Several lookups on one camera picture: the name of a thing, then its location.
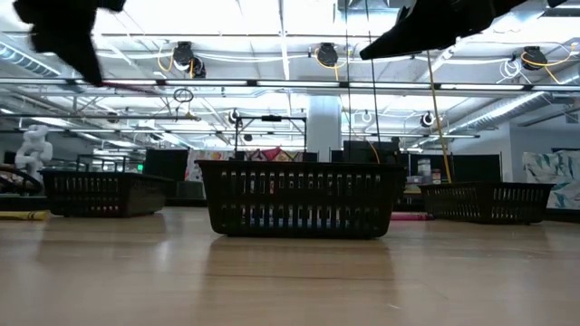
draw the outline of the yellow item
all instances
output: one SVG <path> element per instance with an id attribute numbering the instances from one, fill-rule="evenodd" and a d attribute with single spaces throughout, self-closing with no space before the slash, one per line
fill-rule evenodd
<path id="1" fill-rule="evenodd" d="M 523 62 L 526 62 L 526 63 L 529 63 L 529 64 L 533 64 L 533 65 L 538 66 L 538 67 L 554 67 L 554 66 L 556 66 L 558 64 L 562 64 L 562 63 L 567 62 L 568 60 L 570 60 L 570 58 L 572 58 L 572 52 L 574 51 L 574 48 L 575 48 L 575 44 L 572 44 L 572 46 L 570 47 L 570 50 L 571 51 L 568 54 L 568 56 L 564 60 L 561 60 L 559 62 L 540 63 L 540 62 L 529 61 L 528 59 L 525 58 L 527 52 L 522 53 L 521 59 L 522 59 Z"/>
<path id="2" fill-rule="evenodd" d="M 339 66 L 336 64 L 333 67 L 326 66 L 322 62 L 320 62 L 320 60 L 318 60 L 318 50 L 319 49 L 314 50 L 314 58 L 316 59 L 316 62 L 318 62 L 318 64 L 320 64 L 320 66 L 323 68 L 334 69 L 334 77 L 336 77 L 336 81 L 338 82 L 338 70 L 343 68 L 347 62 L 343 62 L 343 64 Z"/>
<path id="3" fill-rule="evenodd" d="M 44 221 L 50 215 L 49 211 L 28 211 L 28 212 L 0 212 L 2 220 L 23 220 L 23 221 Z"/>
<path id="4" fill-rule="evenodd" d="M 445 140 L 443 140 L 443 130 L 441 129 L 441 120 L 439 119 L 439 111 L 437 110 L 437 97 L 435 96 L 435 81 L 433 81 L 433 68 L 431 67 L 431 55 L 427 51 L 427 64 L 429 65 L 429 78 L 431 83 L 431 95 L 433 96 L 433 109 L 435 111 L 435 120 L 437 121 L 437 130 L 439 131 L 439 140 L 441 148 L 443 149 L 443 163 L 445 163 L 445 172 L 447 173 L 447 180 L 451 183 L 450 163 L 447 160 L 447 148 L 445 147 Z"/>
<path id="5" fill-rule="evenodd" d="M 163 70 L 164 72 L 170 72 L 171 68 L 173 68 L 173 54 L 175 53 L 175 47 L 173 49 L 171 49 L 171 58 L 169 58 L 169 68 L 165 68 L 163 67 L 163 65 L 161 64 L 161 50 L 163 49 L 162 46 L 159 47 L 159 56 L 157 57 L 157 65 L 159 66 L 159 68 L 161 70 Z"/>

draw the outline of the wall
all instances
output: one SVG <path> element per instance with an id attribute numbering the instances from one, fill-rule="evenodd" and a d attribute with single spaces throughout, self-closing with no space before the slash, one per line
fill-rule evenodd
<path id="1" fill-rule="evenodd" d="M 580 149 L 580 128 L 572 131 L 545 129 L 511 129 L 511 156 L 514 181 L 526 182 L 522 156 L 525 152 L 551 153 L 553 148 Z"/>
<path id="2" fill-rule="evenodd" d="M 449 151 L 454 155 L 501 155 L 503 180 L 511 182 L 514 178 L 510 131 L 509 124 L 504 123 L 497 130 L 479 132 L 478 139 L 455 139 Z"/>

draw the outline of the white robot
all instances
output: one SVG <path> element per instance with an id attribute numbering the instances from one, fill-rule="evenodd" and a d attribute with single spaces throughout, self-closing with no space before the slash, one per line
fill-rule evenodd
<path id="1" fill-rule="evenodd" d="M 44 162 L 53 159 L 53 145 L 46 141 L 48 127 L 33 125 L 24 133 L 24 143 L 16 152 L 16 168 L 25 169 L 31 177 L 43 182 L 40 171 Z"/>

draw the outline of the black object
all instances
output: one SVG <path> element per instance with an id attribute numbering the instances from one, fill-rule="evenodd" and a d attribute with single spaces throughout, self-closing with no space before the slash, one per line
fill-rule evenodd
<path id="1" fill-rule="evenodd" d="M 169 180 L 137 173 L 42 171 L 51 213 L 77 217 L 152 215 Z"/>
<path id="2" fill-rule="evenodd" d="M 524 59 L 526 59 L 530 62 L 537 62 L 537 63 L 542 63 L 542 64 L 547 63 L 547 58 L 542 53 L 539 46 L 527 46 L 527 47 L 525 47 L 524 48 Z M 529 70 L 529 71 L 538 71 L 538 70 L 544 68 L 541 65 L 535 65 L 533 63 L 528 63 L 525 61 L 522 61 L 522 67 L 524 67 L 524 69 Z"/>
<path id="3" fill-rule="evenodd" d="M 373 142 L 382 164 L 401 164 L 401 150 L 398 143 L 390 141 Z M 368 141 L 345 140 L 343 161 L 350 163 L 377 163 L 377 158 Z"/>
<path id="4" fill-rule="evenodd" d="M 206 65 L 193 54 L 191 42 L 178 42 L 178 46 L 173 50 L 173 60 L 180 66 L 188 67 L 188 72 L 191 70 L 191 64 L 193 64 L 193 77 L 206 78 Z"/>
<path id="5" fill-rule="evenodd" d="M 101 66 L 91 41 L 97 9 L 119 13 L 125 0 L 16 0 L 20 19 L 33 27 L 34 49 L 55 53 L 94 85 L 102 84 Z"/>
<path id="6" fill-rule="evenodd" d="M 394 27 L 361 51 L 364 60 L 447 48 L 477 34 L 526 0 L 416 0 L 403 7 Z"/>
<path id="7" fill-rule="evenodd" d="M 499 155 L 453 155 L 451 160 L 454 182 L 502 181 Z"/>
<path id="8" fill-rule="evenodd" d="M 188 156 L 186 149 L 147 149 L 143 174 L 183 181 L 188 167 Z"/>
<path id="9" fill-rule="evenodd" d="M 6 151 L 4 153 L 4 164 L 13 165 L 16 162 L 16 152 Z"/>
<path id="10" fill-rule="evenodd" d="M 482 224 L 531 224 L 544 219 L 554 185 L 468 182 L 420 186 L 435 218 Z"/>
<path id="11" fill-rule="evenodd" d="M 246 152 L 243 152 L 243 151 L 237 151 L 237 152 L 234 154 L 234 158 L 235 158 L 236 160 L 246 160 Z"/>
<path id="12" fill-rule="evenodd" d="M 330 161 L 333 163 L 342 163 L 343 152 L 341 150 L 332 150 L 330 153 Z"/>
<path id="13" fill-rule="evenodd" d="M 303 162 L 318 162 L 318 153 L 305 152 L 302 154 Z"/>
<path id="14" fill-rule="evenodd" d="M 325 67 L 334 67 L 338 62 L 338 53 L 333 43 L 322 43 L 316 53 L 316 58 Z"/>
<path id="15" fill-rule="evenodd" d="M 427 112 L 427 113 L 423 114 L 422 116 L 420 116 L 420 125 L 423 128 L 429 128 L 430 126 L 433 125 L 434 121 L 435 121 L 435 117 L 433 117 L 431 112 Z"/>
<path id="16" fill-rule="evenodd" d="M 404 168 L 198 161 L 211 227 L 241 236 L 373 238 L 387 233 Z"/>
<path id="17" fill-rule="evenodd" d="M 36 195 L 44 189 L 43 184 L 38 180 L 17 168 L 0 166 L 0 172 L 12 173 L 23 179 L 22 183 L 16 183 L 11 178 L 0 177 L 0 184 L 2 184 L 2 192 L 4 193 Z"/>
<path id="18" fill-rule="evenodd" d="M 108 116 L 111 116 L 110 119 L 107 119 L 109 123 L 119 123 L 119 119 L 115 119 L 115 117 L 119 117 L 119 113 L 117 112 L 107 112 Z"/>

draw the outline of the fluorescent light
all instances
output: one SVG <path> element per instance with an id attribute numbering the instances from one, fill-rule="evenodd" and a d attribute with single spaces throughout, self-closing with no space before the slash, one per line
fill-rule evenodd
<path id="1" fill-rule="evenodd" d="M 90 134 L 88 134 L 88 133 L 79 132 L 79 135 L 80 135 L 81 137 L 84 137 L 84 138 L 86 138 L 86 139 L 95 140 L 95 141 L 101 141 L 101 139 L 100 139 L 100 138 L 98 138 L 98 137 L 94 137 L 93 135 L 90 135 Z"/>
<path id="2" fill-rule="evenodd" d="M 442 90 L 521 91 L 524 85 L 442 84 Z"/>
<path id="3" fill-rule="evenodd" d="M 328 87 L 336 88 L 338 81 L 258 81 L 258 86 L 266 87 Z"/>
<path id="4" fill-rule="evenodd" d="M 46 123 L 46 124 L 50 124 L 53 126 L 58 126 L 58 127 L 69 127 L 71 125 L 71 123 L 69 123 L 65 120 L 56 119 L 56 118 L 32 118 L 32 120 Z"/>
<path id="5" fill-rule="evenodd" d="M 534 91 L 580 91 L 580 86 L 573 85 L 537 85 L 532 89 Z"/>
<path id="6" fill-rule="evenodd" d="M 167 80 L 168 86 L 247 86 L 247 81 L 170 81 Z"/>
<path id="7" fill-rule="evenodd" d="M 161 77 L 163 77 L 163 79 L 167 79 L 167 76 L 166 76 L 166 75 L 165 75 L 165 73 L 163 73 L 163 72 L 153 72 L 153 74 L 154 74 L 154 75 L 161 76 Z"/>
<path id="8" fill-rule="evenodd" d="M 138 145 L 135 145 L 130 141 L 124 141 L 124 140 L 107 140 L 107 141 L 110 142 L 111 144 L 113 144 L 115 146 L 119 146 L 119 147 L 125 147 L 125 148 L 138 147 Z"/>
<path id="9" fill-rule="evenodd" d="M 423 149 L 410 148 L 410 149 L 402 149 L 402 151 L 422 153 Z"/>
<path id="10" fill-rule="evenodd" d="M 380 88 L 380 89 L 414 89 L 427 90 L 430 85 L 427 83 L 413 83 L 413 82 L 351 82 L 349 84 L 353 88 Z"/>
<path id="11" fill-rule="evenodd" d="M 163 132 L 163 130 L 143 130 L 143 129 L 123 129 L 119 130 L 121 133 L 156 133 L 156 132 Z"/>
<path id="12" fill-rule="evenodd" d="M 107 82 L 118 83 L 123 85 L 156 85 L 156 81 L 152 80 L 107 80 Z"/>
<path id="13" fill-rule="evenodd" d="M 7 109 L 0 109 L 0 111 L 2 111 L 2 113 L 4 113 L 4 114 L 14 114 L 14 112 L 7 110 Z M 58 127 L 69 127 L 71 125 L 70 122 L 67 122 L 67 121 L 62 120 L 62 119 L 56 119 L 56 118 L 31 118 L 31 119 L 38 121 L 38 122 L 46 123 L 49 125 L 58 126 Z"/>
<path id="14" fill-rule="evenodd" d="M 53 78 L 0 78 L 0 84 L 6 85 L 66 85 L 66 80 Z"/>
<path id="15" fill-rule="evenodd" d="M 72 132 L 113 133 L 114 129 L 71 129 Z"/>
<path id="16" fill-rule="evenodd" d="M 556 7 L 556 9 L 580 9 L 580 5 L 573 5 L 573 4 L 561 4 Z"/>
<path id="17" fill-rule="evenodd" d="M 430 138 L 438 139 L 439 135 L 430 135 Z M 477 138 L 477 135 L 443 135 L 444 139 L 472 139 Z"/>

